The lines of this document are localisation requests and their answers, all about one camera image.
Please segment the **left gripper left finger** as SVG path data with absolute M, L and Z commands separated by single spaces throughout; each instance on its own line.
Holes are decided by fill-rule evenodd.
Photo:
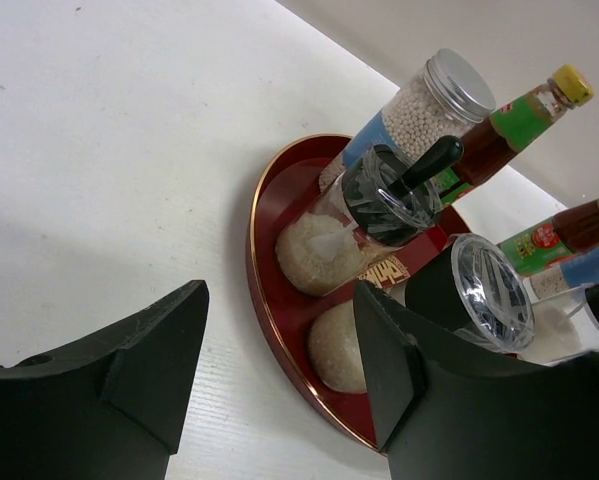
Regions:
M 178 452 L 209 308 L 202 280 L 0 366 L 0 479 L 162 479 Z

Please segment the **black-cap glass jar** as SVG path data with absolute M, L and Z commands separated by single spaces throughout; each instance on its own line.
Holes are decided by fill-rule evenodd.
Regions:
M 386 144 L 369 147 L 279 234 L 284 276 L 323 297 L 435 227 L 444 206 L 432 179 L 463 153 L 452 135 L 418 160 Z

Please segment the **sauce bottle yellow cap front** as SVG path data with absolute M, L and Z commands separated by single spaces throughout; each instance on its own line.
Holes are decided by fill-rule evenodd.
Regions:
M 599 247 L 599 199 L 561 211 L 498 247 L 523 277 L 587 253 Z

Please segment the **sauce bottle yellow cap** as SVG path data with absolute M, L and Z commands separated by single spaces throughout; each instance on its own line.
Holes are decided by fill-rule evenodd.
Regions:
M 463 135 L 461 160 L 435 177 L 443 205 L 484 184 L 568 111 L 593 97 L 594 89 L 583 74 L 563 65 L 544 83 L 495 110 Z
M 599 247 L 599 199 L 561 211 L 498 247 L 523 277 L 587 253 Z

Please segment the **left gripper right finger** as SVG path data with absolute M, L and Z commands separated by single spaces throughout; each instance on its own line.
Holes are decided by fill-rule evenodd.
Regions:
M 599 352 L 554 366 L 471 344 L 373 284 L 353 296 L 394 479 L 599 479 Z

